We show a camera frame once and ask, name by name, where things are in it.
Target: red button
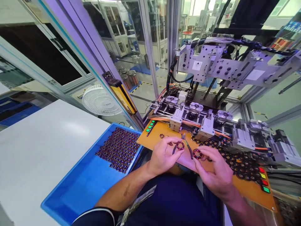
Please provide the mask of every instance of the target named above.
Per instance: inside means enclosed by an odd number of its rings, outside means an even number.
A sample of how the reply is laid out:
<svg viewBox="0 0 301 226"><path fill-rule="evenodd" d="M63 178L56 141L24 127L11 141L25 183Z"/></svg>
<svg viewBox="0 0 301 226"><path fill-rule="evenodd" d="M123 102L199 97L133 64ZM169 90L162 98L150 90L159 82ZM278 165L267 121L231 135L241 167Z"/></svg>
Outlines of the red button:
<svg viewBox="0 0 301 226"><path fill-rule="evenodd" d="M261 180L261 181L263 185L268 186L268 183L265 180Z"/></svg>
<svg viewBox="0 0 301 226"><path fill-rule="evenodd" d="M264 173L264 169L263 168L261 168L261 167L258 167L259 168L259 171L261 172L261 173Z"/></svg>

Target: person's left hand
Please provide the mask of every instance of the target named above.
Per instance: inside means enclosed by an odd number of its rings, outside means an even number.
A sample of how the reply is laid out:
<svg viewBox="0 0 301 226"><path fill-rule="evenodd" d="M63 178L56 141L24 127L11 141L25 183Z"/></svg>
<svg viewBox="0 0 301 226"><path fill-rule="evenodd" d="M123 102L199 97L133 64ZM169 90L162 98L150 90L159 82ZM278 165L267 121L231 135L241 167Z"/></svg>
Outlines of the person's left hand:
<svg viewBox="0 0 301 226"><path fill-rule="evenodd" d="M168 145L173 146L182 141L178 137L164 137L159 143L154 147L153 154L151 155L150 161L147 163L147 171L153 177L160 175L168 171L180 158L184 150L179 151L176 149L176 152L172 154L172 148L167 148Z"/></svg>

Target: orange work board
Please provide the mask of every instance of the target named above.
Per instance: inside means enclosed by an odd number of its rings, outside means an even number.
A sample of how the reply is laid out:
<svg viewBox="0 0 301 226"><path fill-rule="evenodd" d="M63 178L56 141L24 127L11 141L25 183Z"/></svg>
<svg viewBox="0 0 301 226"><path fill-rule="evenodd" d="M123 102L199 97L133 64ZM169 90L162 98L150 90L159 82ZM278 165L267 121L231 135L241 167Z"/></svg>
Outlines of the orange work board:
<svg viewBox="0 0 301 226"><path fill-rule="evenodd" d="M148 137L147 131L144 129L142 134L137 140L137 143L143 145L144 147L153 150L155 144L157 144L161 138L160 134L164 134L164 136L170 136L170 137L179 137L181 138L181 133L172 131L168 124L163 123L163 122L157 122L151 132L149 133ZM183 131L183 133L186 132L186 141L189 144L190 148L194 150L195 148L198 147L198 145L192 141L191 138L191 133L187 131ZM190 170L193 170L196 172L194 161L190 157L190 152L188 148L185 145L184 148L184 153L182 156L178 159L177 163L181 164L185 167L187 167ZM213 172L213 163L209 161L204 161L202 162L202 166L207 170L207 171L212 171ZM271 187L270 187L270 182L267 177L267 173L265 172L264 175L266 176L266 181L268 182L268 188L270 189L270 192L272 192ZM240 194L249 199L250 201L253 201L273 212L277 212L277 207L273 198L272 193L266 193L261 190L261 186L253 181L246 181L246 180L241 180L238 179L236 175L233 175L233 183L237 187L238 191Z"/></svg>

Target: pile of inductors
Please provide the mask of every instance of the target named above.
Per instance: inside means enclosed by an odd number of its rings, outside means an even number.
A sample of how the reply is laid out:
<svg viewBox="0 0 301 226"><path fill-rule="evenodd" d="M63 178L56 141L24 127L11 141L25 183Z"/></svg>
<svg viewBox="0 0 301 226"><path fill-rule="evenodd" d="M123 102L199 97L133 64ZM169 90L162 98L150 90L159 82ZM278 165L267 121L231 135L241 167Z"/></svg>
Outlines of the pile of inductors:
<svg viewBox="0 0 301 226"><path fill-rule="evenodd" d="M261 184L261 176L258 168L259 164L246 153L231 154L227 151L223 151L223 147L219 146L217 141L210 139L203 142L194 138L191 139L199 146L208 146L218 149L225 162L232 169L233 175L236 175L239 179L254 181Z"/></svg>
<svg viewBox="0 0 301 226"><path fill-rule="evenodd" d="M111 168L125 174L140 147L136 143L138 137L139 134L117 127L95 155L110 162Z"/></svg>

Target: hand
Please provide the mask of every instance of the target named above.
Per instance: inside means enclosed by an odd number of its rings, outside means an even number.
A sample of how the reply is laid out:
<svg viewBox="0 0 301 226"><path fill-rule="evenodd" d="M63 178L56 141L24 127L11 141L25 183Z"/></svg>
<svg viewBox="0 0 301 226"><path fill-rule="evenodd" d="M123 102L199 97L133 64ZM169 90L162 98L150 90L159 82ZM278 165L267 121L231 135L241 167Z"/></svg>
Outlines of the hand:
<svg viewBox="0 0 301 226"><path fill-rule="evenodd" d="M193 159L202 181L224 203L230 201L236 193L236 188L232 183L232 169L217 149L208 146L200 146L198 149L203 154L201 161L205 161L209 157L213 161L214 167L214 173L207 172L199 160Z"/></svg>
<svg viewBox="0 0 301 226"><path fill-rule="evenodd" d="M178 137L164 137L154 147L153 154L151 155L148 164L148 173L153 177L160 175L168 171L183 154L184 150L178 151L172 154L172 148L167 148L168 145L173 146L173 143L182 141Z"/></svg>

